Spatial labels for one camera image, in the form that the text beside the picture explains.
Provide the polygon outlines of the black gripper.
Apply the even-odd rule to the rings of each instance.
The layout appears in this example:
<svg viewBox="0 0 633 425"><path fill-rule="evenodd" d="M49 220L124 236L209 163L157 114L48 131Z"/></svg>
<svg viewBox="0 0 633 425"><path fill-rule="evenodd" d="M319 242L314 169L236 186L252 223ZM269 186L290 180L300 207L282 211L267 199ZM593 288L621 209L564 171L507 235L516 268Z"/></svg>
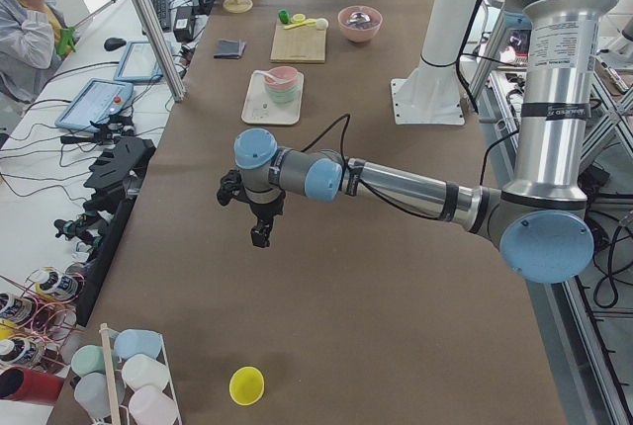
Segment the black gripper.
<svg viewBox="0 0 633 425"><path fill-rule="evenodd" d="M283 214L284 197L277 197L266 204L249 202L251 212L256 217L256 224L250 230L251 242L255 247L269 247L274 218Z"/></svg>

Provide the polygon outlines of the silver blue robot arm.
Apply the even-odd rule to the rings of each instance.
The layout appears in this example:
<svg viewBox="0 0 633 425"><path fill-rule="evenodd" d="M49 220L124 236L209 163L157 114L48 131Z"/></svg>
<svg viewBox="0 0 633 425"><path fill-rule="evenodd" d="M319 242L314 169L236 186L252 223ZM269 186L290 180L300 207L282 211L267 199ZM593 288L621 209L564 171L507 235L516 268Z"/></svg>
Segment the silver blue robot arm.
<svg viewBox="0 0 633 425"><path fill-rule="evenodd" d="M532 31L514 170L502 188L467 188L339 151L281 147L269 131L251 128L235 140L236 166L222 177L220 204L249 205L257 219L252 243L265 247L288 193L321 202L371 195L486 238L526 280L557 284L582 272L594 249L578 186L582 144L598 23L617 0L512 1L522 5Z"/></svg>

